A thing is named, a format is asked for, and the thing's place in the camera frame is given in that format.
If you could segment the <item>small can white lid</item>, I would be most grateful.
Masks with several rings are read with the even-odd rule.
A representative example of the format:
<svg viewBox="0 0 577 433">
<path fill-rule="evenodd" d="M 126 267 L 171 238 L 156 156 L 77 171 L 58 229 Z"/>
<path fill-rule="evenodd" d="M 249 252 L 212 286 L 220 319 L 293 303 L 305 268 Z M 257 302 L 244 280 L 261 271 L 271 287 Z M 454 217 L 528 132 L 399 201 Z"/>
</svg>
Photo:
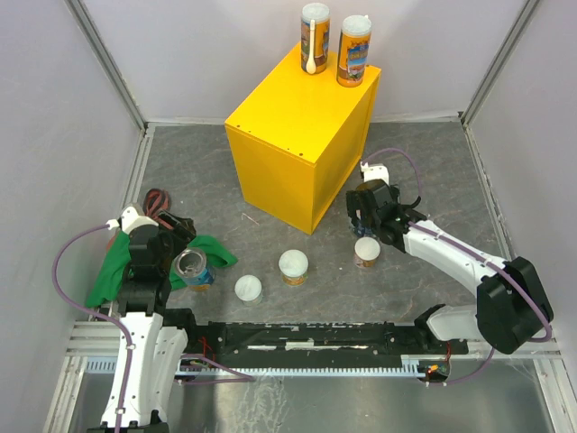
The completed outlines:
<svg viewBox="0 0 577 433">
<path fill-rule="evenodd" d="M 359 238 L 354 245 L 353 262 L 360 268 L 372 267 L 380 255 L 380 244 L 371 237 Z"/>
</svg>

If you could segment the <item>blue yellow can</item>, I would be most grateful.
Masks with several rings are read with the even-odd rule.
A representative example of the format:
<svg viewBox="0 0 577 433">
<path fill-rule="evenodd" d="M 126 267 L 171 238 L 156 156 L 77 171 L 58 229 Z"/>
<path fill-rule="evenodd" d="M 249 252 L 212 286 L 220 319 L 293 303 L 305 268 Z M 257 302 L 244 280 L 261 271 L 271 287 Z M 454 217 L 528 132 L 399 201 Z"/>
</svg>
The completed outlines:
<svg viewBox="0 0 577 433">
<path fill-rule="evenodd" d="M 367 15 L 350 15 L 343 20 L 336 70 L 336 80 L 343 87 L 357 87 L 362 83 L 371 27 L 371 20 Z"/>
</svg>

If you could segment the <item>tall can with white spoon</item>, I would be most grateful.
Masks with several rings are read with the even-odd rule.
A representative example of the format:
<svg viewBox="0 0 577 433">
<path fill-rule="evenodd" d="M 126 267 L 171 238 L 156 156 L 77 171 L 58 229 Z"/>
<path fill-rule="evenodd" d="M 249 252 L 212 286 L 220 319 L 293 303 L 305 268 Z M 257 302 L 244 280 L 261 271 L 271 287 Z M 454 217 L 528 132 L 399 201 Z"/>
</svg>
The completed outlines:
<svg viewBox="0 0 577 433">
<path fill-rule="evenodd" d="M 309 75 L 323 72 L 328 59 L 330 9 L 309 3 L 301 10 L 301 68 Z"/>
</svg>

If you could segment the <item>blue soup can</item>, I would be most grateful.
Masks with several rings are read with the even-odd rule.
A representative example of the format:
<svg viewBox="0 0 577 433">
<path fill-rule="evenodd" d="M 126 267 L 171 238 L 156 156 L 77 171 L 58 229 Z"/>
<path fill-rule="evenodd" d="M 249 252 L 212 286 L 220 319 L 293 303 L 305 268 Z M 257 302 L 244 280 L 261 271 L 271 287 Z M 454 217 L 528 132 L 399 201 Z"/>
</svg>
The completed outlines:
<svg viewBox="0 0 577 433">
<path fill-rule="evenodd" d="M 374 234 L 371 231 L 371 229 L 364 227 L 364 226 L 354 226 L 353 227 L 353 233 L 359 238 L 361 238 L 361 237 L 374 237 Z"/>
</svg>

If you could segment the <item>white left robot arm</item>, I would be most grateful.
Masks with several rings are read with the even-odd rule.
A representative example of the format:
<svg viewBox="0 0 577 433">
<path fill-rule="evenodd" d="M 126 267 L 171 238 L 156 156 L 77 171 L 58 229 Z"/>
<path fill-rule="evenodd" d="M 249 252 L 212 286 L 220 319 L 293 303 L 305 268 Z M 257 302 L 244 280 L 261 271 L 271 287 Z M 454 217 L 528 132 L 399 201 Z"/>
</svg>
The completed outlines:
<svg viewBox="0 0 577 433">
<path fill-rule="evenodd" d="M 179 358 L 199 341 L 190 309 L 168 309 L 173 260 L 194 231 L 168 229 L 137 205 L 108 221 L 116 230 L 87 306 L 114 301 L 120 329 L 114 381 L 98 432 L 166 432 Z"/>
</svg>

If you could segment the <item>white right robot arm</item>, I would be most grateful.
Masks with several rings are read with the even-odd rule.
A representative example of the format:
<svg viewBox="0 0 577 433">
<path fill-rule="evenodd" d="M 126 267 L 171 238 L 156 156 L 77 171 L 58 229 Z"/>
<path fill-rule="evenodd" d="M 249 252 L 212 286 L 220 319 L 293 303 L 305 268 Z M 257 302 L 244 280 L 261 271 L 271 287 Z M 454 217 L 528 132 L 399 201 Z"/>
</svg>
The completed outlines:
<svg viewBox="0 0 577 433">
<path fill-rule="evenodd" d="M 346 207 L 353 227 L 433 265 L 474 295 L 471 305 L 441 305 L 423 314 L 425 324 L 413 332 L 421 351 L 433 353 L 446 341 L 473 339 L 511 355 L 525 343 L 552 338 L 554 313 L 529 260 L 506 260 L 447 234 L 415 204 L 401 203 L 398 188 L 384 180 L 368 180 L 347 191 Z"/>
</svg>

